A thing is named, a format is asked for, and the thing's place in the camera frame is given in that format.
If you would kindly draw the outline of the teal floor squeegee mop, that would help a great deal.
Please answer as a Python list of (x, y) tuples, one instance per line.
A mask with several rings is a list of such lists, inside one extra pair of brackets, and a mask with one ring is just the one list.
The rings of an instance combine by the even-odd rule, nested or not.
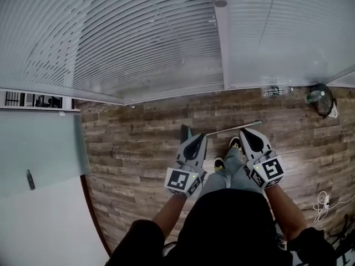
[[(235, 126), (235, 127), (231, 127), (228, 129), (224, 129), (224, 130), (218, 130), (218, 131), (214, 131), (214, 132), (210, 132), (207, 133), (206, 136), (212, 136), (212, 135), (216, 135), (219, 133), (224, 133), (224, 132), (229, 132), (229, 131), (233, 131), (233, 130), (239, 130), (241, 128), (245, 128), (245, 127), (250, 127), (250, 126), (254, 126), (254, 125), (258, 125), (263, 123), (262, 120), (257, 120), (248, 124), (243, 124), (240, 126)], [(187, 139), (192, 137), (192, 131), (190, 129), (189, 126), (182, 124), (180, 127), (180, 143), (182, 144), (183, 142), (185, 142)]]

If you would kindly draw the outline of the person's blue jeans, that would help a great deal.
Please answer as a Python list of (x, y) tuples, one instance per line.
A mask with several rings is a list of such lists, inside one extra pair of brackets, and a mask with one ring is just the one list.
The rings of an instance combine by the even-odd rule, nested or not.
[(262, 189), (248, 178), (241, 159), (241, 151), (238, 148), (231, 147), (223, 163), (224, 168), (208, 176), (198, 198), (207, 193), (226, 188), (262, 194)]

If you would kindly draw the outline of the small black marker pen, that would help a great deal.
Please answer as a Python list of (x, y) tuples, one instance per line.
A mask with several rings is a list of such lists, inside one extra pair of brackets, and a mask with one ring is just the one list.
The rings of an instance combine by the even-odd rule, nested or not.
[(30, 190), (35, 190), (36, 185), (34, 183), (33, 176), (31, 174), (30, 170), (26, 170), (26, 178), (27, 178), (27, 182), (28, 182)]

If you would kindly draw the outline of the green label plastic bottle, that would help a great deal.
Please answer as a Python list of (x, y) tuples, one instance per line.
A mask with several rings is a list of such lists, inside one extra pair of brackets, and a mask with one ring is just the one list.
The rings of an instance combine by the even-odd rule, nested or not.
[(324, 91), (314, 90), (314, 91), (308, 93), (307, 95), (305, 95), (303, 100), (306, 104), (311, 104), (311, 103), (315, 103), (317, 101), (320, 101), (324, 96), (325, 96)]

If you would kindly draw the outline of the dark fabric bag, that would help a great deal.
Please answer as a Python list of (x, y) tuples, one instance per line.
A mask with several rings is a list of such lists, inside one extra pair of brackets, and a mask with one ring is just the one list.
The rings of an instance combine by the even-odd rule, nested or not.
[(337, 106), (337, 100), (333, 96), (330, 88), (325, 84), (318, 83), (313, 85), (311, 87), (311, 92), (314, 90), (322, 90), (325, 92), (325, 96), (320, 101), (311, 104), (315, 108), (317, 114), (325, 119), (328, 117), (333, 104)]

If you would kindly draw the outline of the clear plastic bottle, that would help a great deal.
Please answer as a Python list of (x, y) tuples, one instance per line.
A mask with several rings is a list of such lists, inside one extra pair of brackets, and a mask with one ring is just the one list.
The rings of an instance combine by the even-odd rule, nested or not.
[(262, 89), (262, 96), (275, 98), (283, 95), (293, 95), (294, 89), (291, 86), (268, 86)]

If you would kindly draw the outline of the person's left forearm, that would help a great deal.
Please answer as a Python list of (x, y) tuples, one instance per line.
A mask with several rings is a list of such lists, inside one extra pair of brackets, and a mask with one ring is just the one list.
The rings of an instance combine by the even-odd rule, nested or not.
[(173, 194), (162, 209), (152, 218), (152, 221), (161, 229), (164, 240), (174, 229), (187, 197)]

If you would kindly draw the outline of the frosted glass door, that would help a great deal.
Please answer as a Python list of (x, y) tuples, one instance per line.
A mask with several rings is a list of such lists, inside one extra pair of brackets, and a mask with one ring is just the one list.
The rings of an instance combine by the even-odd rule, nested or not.
[(0, 199), (90, 173), (76, 111), (0, 109)]

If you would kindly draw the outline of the black office chair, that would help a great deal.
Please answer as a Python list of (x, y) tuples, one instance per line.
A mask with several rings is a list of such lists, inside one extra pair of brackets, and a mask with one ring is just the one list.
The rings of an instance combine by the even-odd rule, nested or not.
[(355, 254), (355, 218), (346, 214), (341, 231), (328, 236), (333, 238), (331, 246), (335, 248), (337, 260), (340, 259), (340, 266), (349, 266), (351, 258), (347, 254)]

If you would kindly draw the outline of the person in dark shirt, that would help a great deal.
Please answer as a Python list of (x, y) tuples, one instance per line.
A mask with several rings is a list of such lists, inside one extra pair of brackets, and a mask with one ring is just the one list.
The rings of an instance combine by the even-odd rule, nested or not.
[(150, 220), (134, 221), (105, 266), (336, 266), (324, 233), (306, 228), (287, 241), (265, 197), (222, 189), (200, 197), (176, 245), (164, 254), (164, 235)]

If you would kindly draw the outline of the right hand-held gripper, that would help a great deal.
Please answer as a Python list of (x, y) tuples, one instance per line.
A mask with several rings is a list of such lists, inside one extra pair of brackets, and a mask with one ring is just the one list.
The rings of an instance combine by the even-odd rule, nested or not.
[(285, 172), (281, 156), (271, 150), (268, 138), (254, 130), (242, 128), (239, 132), (242, 150), (247, 158), (248, 177), (262, 190), (278, 184)]

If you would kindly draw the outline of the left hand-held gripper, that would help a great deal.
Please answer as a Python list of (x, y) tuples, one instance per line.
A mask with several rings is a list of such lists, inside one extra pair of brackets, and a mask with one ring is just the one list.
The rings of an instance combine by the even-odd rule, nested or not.
[[(205, 159), (207, 136), (195, 135), (183, 142), (177, 152), (176, 159), (189, 166), (201, 166)], [(199, 186), (203, 184), (207, 174), (202, 168), (194, 170), (189, 166), (184, 168), (168, 167), (165, 177), (165, 188), (176, 195), (191, 197)]]

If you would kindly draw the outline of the person's right forearm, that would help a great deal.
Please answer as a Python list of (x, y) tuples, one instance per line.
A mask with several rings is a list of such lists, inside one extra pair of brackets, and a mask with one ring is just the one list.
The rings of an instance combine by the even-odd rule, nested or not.
[(275, 219), (287, 241), (291, 241), (307, 228), (304, 215), (279, 185), (264, 190)]

